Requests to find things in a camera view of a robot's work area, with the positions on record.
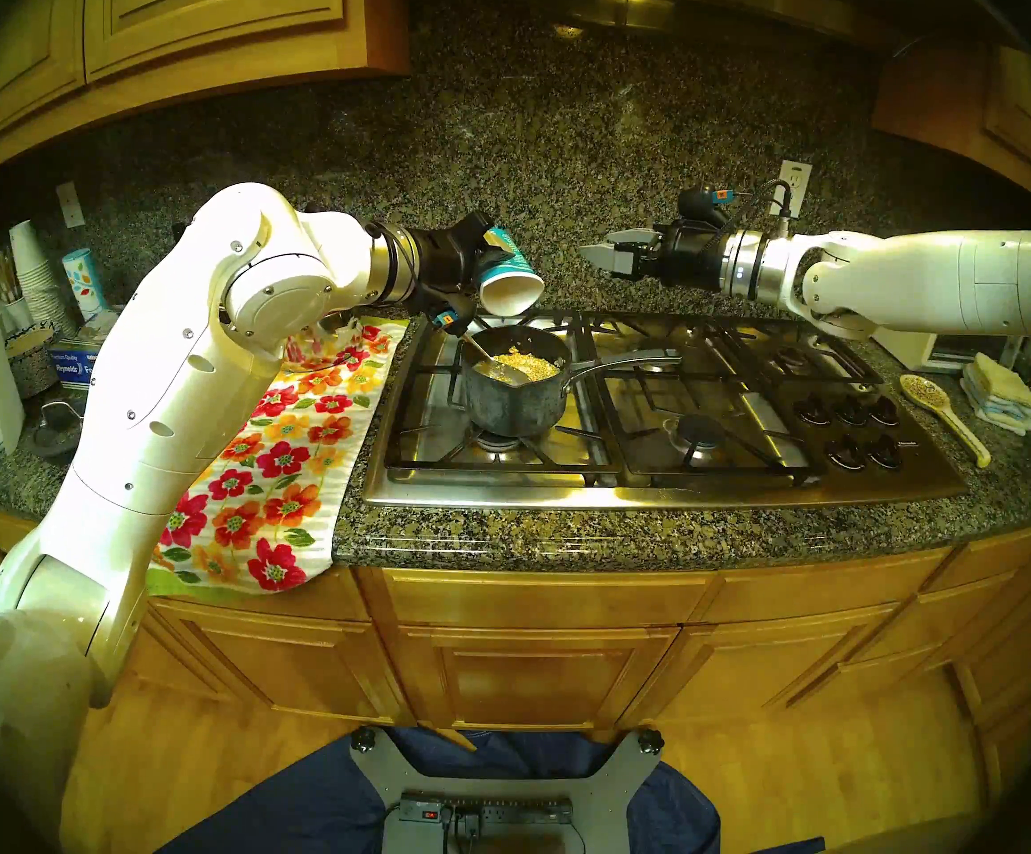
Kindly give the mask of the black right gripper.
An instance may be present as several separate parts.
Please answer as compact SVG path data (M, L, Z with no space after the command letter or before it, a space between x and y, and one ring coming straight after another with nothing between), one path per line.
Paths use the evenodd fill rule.
M733 232L719 232L708 222L654 223L652 229L609 232L605 244L579 247L579 254L601 271L628 278L628 250L618 245L644 245L635 254L635 273L659 280L667 287L689 287L720 293L723 257Z

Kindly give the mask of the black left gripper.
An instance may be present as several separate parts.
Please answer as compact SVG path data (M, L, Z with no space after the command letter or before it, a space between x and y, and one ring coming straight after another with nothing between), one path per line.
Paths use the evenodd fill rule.
M479 261L492 247L504 249L495 220L486 212L472 211L447 228L408 228L415 249L414 288L408 301L450 299L456 303L475 295L475 274Z

